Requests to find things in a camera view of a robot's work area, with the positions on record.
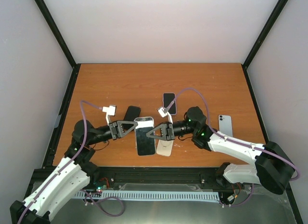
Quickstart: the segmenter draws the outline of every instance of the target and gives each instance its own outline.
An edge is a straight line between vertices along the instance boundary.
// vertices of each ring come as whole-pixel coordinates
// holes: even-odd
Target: robotic arm
[[[12,223],[18,220],[26,211],[21,223],[23,224],[50,224],[57,212],[66,204],[71,197],[79,190],[90,183],[90,180],[97,181],[99,177],[99,167],[90,162],[95,150],[89,145],[116,140],[126,136],[137,126],[136,122],[118,120],[111,122],[110,116],[115,115],[116,107],[111,105],[104,107],[108,125],[94,128],[89,121],[87,124],[87,138],[85,147],[72,161],[71,159],[81,148],[81,143],[85,134],[84,121],[76,123],[72,133],[72,143],[65,152],[56,169],[49,175],[43,184],[34,191],[23,202],[15,201],[10,207]],[[132,127],[125,131],[123,124],[131,124]]]
[[[172,122],[166,109],[160,108],[162,117],[168,116],[169,121],[161,123],[147,133],[148,137],[171,141],[176,136],[193,133],[192,141],[200,149],[228,154],[248,163],[235,165],[223,163],[216,174],[219,185],[225,187],[228,183],[261,184],[274,194],[285,191],[293,173],[291,165],[273,157],[266,152],[273,153],[292,163],[278,144],[268,142],[266,145],[255,144],[224,135],[205,124],[206,116],[199,107],[191,107],[184,115],[183,121]],[[161,135],[153,134],[160,130]]]
[[[72,143],[57,168],[24,202],[15,201],[11,205],[13,224],[50,224],[60,208],[75,193],[87,186],[91,180],[98,180],[99,167],[90,162],[95,150],[89,146],[122,138],[138,125],[133,121],[112,122],[110,116],[115,115],[115,110],[114,105],[103,107],[108,124],[106,126],[94,128],[89,121],[84,120],[76,123]],[[189,108],[184,120],[176,122],[172,121],[165,108],[160,108],[158,112],[162,117],[168,116],[168,122],[149,131],[146,134],[148,137],[172,141],[176,136],[192,133],[192,141],[198,148],[225,153],[248,163],[223,163],[216,172],[216,181],[220,186],[226,187],[229,183],[237,182],[254,183],[263,185],[274,194],[282,194],[291,180],[294,166],[291,166],[292,162],[278,144],[255,144],[228,137],[206,125],[206,116],[199,107]],[[131,124],[132,127],[125,131],[123,124]],[[161,134],[155,135],[154,132],[158,130]],[[85,133],[85,147],[81,148]]]

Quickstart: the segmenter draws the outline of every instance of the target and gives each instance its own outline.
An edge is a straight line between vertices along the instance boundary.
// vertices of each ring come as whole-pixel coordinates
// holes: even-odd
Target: cable
[[[196,93],[199,94],[199,96],[201,97],[201,99],[203,100],[204,104],[205,104],[205,108],[206,108],[206,114],[207,114],[207,125],[209,126],[210,130],[216,134],[217,136],[219,136],[220,138],[222,139],[225,139],[225,136],[224,135],[221,135],[219,134],[218,132],[216,132],[212,126],[211,126],[211,123],[210,123],[210,113],[209,113],[209,109],[208,109],[208,105],[207,105],[207,102],[205,100],[205,98],[202,96],[202,94],[196,90],[195,88],[184,88],[183,90],[181,90],[176,96],[175,98],[171,101],[171,103],[168,105],[168,107],[166,108],[167,111],[169,111],[169,109],[171,108],[171,106],[175,103],[176,99],[179,97],[179,95],[181,95],[184,91],[188,91],[188,90],[192,90],[192,91],[195,91]],[[230,139],[230,138],[227,138],[226,141],[229,141],[231,143],[234,143],[234,144],[237,144],[237,145],[241,145],[241,146],[244,146],[244,147],[247,147],[247,148],[252,148],[251,145],[248,145],[248,144],[245,144],[245,143],[242,143],[242,142],[239,142],[239,141],[235,141],[233,139]],[[277,154],[274,154],[270,151],[267,151],[265,149],[262,149],[262,148],[258,148],[258,147],[254,147],[255,150],[258,150],[258,151],[261,151],[263,153],[266,153],[266,154],[269,154],[279,160],[282,160],[284,163],[288,164],[289,166],[291,166],[296,172],[297,172],[297,175],[294,177],[294,178],[291,178],[290,181],[295,181],[297,180],[298,178],[300,178],[301,176],[301,173],[298,169],[298,167],[296,167],[293,163],[291,163],[290,161],[282,158],[281,156],[277,155]]]
[[[85,104],[88,104],[94,108],[97,108],[97,109],[100,109],[102,110],[103,108],[102,107],[98,107],[96,105],[93,105],[91,104],[90,102],[88,101],[84,101],[84,100],[81,100],[80,101],[80,109],[81,109],[81,114],[82,114],[82,118],[83,118],[83,125],[84,125],[84,131],[85,131],[85,134],[83,136],[83,141],[82,141],[82,144],[81,144],[81,147],[79,148],[79,150],[76,152],[76,154],[62,167],[58,170],[58,173],[60,174],[70,163],[72,163],[72,161],[74,161],[74,159],[80,154],[80,152],[82,151],[83,147],[85,146],[85,143],[86,143],[86,140],[87,140],[87,120],[86,120],[86,114],[85,114],[85,111],[83,109],[83,105],[82,103],[85,103]],[[41,193],[48,187],[48,185],[54,180],[54,178],[57,176],[57,174],[53,175],[51,177],[51,179],[49,179],[46,184],[42,187],[42,189],[34,196],[33,200],[36,200],[40,195]],[[22,212],[20,218],[18,219],[18,222],[17,224],[20,224],[22,219],[24,218],[26,212],[30,209],[30,207],[32,206],[33,204],[33,201],[31,201],[29,203],[29,205],[25,208],[25,210]]]
[[[109,182],[108,182],[108,178],[103,177],[101,178],[99,181],[102,182],[103,180],[106,180],[106,184],[107,184],[107,189],[109,188]]]
[[[236,201],[238,194],[235,194],[235,189],[234,189],[233,184],[231,184],[231,186],[232,186],[232,191],[233,191],[233,194],[234,194],[234,201],[233,201],[233,203],[234,203]]]
[[[184,139],[180,139],[180,136],[178,136],[178,139],[180,140],[180,141],[185,141],[186,139],[189,139],[189,138],[192,138],[193,136],[189,136],[189,137],[186,137],[186,138],[184,138]]]
[[[93,147],[93,149],[95,150],[95,151],[100,151],[100,150],[103,150],[104,148],[106,148],[108,145],[109,145],[109,140],[107,140],[106,142],[108,142],[103,148],[99,148],[99,149],[94,149],[94,147]]]
[[[240,192],[241,192],[241,185],[239,184],[239,183],[236,183],[237,184],[237,186],[239,187],[239,189],[240,189],[240,191],[237,193],[237,195],[239,195],[240,194]]]
[[[96,207],[98,207],[104,214],[106,214],[106,215],[109,216],[109,217],[119,217],[119,216],[121,216],[121,215],[124,213],[124,211],[125,211],[125,206],[124,206],[123,201],[121,201],[121,200],[120,200],[119,198],[117,198],[117,197],[108,197],[108,198],[103,198],[103,199],[100,199],[100,200],[98,200],[98,201],[95,201],[87,191],[85,191],[85,190],[83,190],[83,189],[82,189],[81,191],[84,192],[84,193],[86,194],[86,197],[85,197],[85,198],[89,198],[89,199],[92,201],[93,205],[95,205]],[[115,200],[117,200],[118,202],[120,202],[121,207],[122,207],[120,213],[118,213],[118,214],[111,214],[111,213],[108,213],[108,212],[105,211],[102,207],[100,207],[100,206],[98,205],[98,203],[101,203],[101,202],[104,202],[104,201],[107,201],[107,200],[110,200],[110,199],[115,199]]]
[[[86,145],[86,147],[94,149],[94,148],[96,147],[96,144],[94,144],[94,146],[93,146],[93,147],[92,147],[92,146],[90,146],[90,145]]]
[[[244,201],[242,201],[241,203],[236,204],[236,205],[228,205],[228,207],[237,207],[237,206],[241,206],[241,205],[245,204],[246,202],[248,202],[251,199],[251,196],[254,192],[254,189],[255,189],[255,185],[251,184],[251,191],[250,191],[250,194],[248,195],[248,197]],[[222,205],[223,208],[225,207],[225,205],[221,201],[219,201],[219,203],[220,203],[220,205]]]
[[[96,194],[102,194],[102,192],[95,192],[95,193],[89,193],[89,195],[91,195],[91,197],[93,196],[93,195],[96,195]],[[88,198],[88,196],[85,196],[85,198],[83,199],[83,202],[84,203],[86,203],[87,204],[87,198]]]

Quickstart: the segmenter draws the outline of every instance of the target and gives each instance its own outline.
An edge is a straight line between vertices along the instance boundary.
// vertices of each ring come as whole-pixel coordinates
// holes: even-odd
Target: wooden tabletop
[[[82,64],[65,119],[53,164],[57,165],[71,144],[72,131],[82,119],[79,102],[89,101],[98,106],[116,105],[112,121],[122,120],[130,105],[141,108],[141,117],[151,116],[154,125],[167,121],[157,109],[162,106],[164,92],[178,93],[194,87],[206,98],[213,128],[218,129],[218,115],[230,115],[233,136],[254,143],[264,143],[260,124],[251,100],[240,64]],[[177,115],[199,106],[206,114],[198,94],[184,92],[177,100]],[[84,105],[87,119],[94,127],[106,125],[105,113]],[[104,147],[104,143],[95,148]],[[173,144],[170,157],[138,156],[134,132],[111,140],[107,148],[94,154],[91,161],[98,166],[158,166],[158,167],[217,167],[223,162],[241,164],[231,156],[197,148],[190,139]]]

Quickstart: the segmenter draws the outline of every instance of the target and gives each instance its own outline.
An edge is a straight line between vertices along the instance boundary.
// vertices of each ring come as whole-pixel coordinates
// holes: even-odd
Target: white smartphone
[[[146,136],[147,132],[154,128],[154,119],[152,117],[138,117],[134,121],[138,123],[135,128],[138,155],[146,156],[155,154],[155,139]]]
[[[218,115],[219,131],[233,137],[231,116]]]

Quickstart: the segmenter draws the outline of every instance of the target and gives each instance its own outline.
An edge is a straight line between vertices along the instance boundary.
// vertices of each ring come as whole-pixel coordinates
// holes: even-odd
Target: white phone case
[[[158,155],[169,157],[171,155],[172,146],[173,146],[173,141],[158,140],[156,153]]]

